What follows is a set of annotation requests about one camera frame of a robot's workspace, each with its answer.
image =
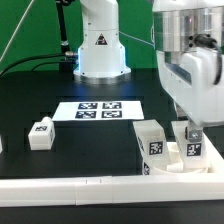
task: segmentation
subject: white cube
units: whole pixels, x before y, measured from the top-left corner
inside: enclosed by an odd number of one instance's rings
[[[149,167],[163,167],[170,164],[163,128],[156,120],[133,122],[143,160]]]
[[[50,150],[55,138],[54,123],[50,119],[36,122],[28,137],[31,150]]]

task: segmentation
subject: white paper sheet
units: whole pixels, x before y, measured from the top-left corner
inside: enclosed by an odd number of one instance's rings
[[[142,120],[140,101],[60,103],[53,121]]]

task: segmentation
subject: gray metal part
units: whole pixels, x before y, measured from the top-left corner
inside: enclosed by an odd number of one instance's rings
[[[131,73],[122,74],[122,75],[114,76],[110,78],[93,78],[93,77],[87,77],[84,75],[74,74],[74,80],[76,82],[83,82],[83,83],[92,84],[92,85],[110,85],[110,84],[116,84],[116,83],[128,81],[130,79],[131,79]]]
[[[199,34],[210,35],[219,45],[224,44],[224,7],[154,13],[156,50],[195,51],[194,38]]]

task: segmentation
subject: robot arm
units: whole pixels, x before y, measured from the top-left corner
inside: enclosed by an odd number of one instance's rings
[[[173,124],[177,142],[187,166],[206,166],[203,127],[224,124],[224,0],[155,0],[153,13],[161,84],[189,118]]]

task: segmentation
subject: white box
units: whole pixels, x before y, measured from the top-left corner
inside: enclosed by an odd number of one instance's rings
[[[28,137],[31,150],[50,150],[55,138],[54,123],[49,118],[36,122]]]

